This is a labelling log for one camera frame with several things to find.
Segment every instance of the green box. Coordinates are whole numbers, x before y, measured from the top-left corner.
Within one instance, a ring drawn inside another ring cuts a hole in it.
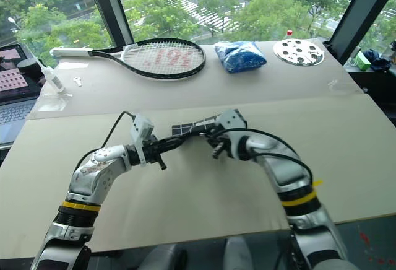
[[[371,63],[369,60],[362,54],[361,51],[359,51],[358,55],[356,55],[356,62],[358,63],[358,68],[361,71],[365,71],[368,68],[370,68]]]

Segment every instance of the tennis racket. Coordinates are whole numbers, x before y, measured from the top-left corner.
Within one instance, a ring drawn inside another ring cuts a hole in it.
[[[121,53],[121,59],[110,53]],[[181,79],[198,73],[205,66],[205,52],[193,42],[176,38],[157,38],[106,50],[91,48],[53,48],[53,56],[99,56],[122,64],[141,76],[155,79]]]

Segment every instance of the clear plastic bag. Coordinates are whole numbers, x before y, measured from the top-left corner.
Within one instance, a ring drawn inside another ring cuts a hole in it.
[[[257,45],[251,41],[218,42],[215,51],[229,73],[261,67],[267,62]]]

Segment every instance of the laptop keyboard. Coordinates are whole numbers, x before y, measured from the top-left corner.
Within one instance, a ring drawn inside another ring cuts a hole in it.
[[[16,103],[12,106],[0,108],[0,124],[24,119],[33,106],[34,103],[32,102],[23,102],[21,104]]]

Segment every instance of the racket handle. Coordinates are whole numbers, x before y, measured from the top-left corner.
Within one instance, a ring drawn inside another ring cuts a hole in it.
[[[90,56],[92,48],[52,48],[49,53],[52,56]]]

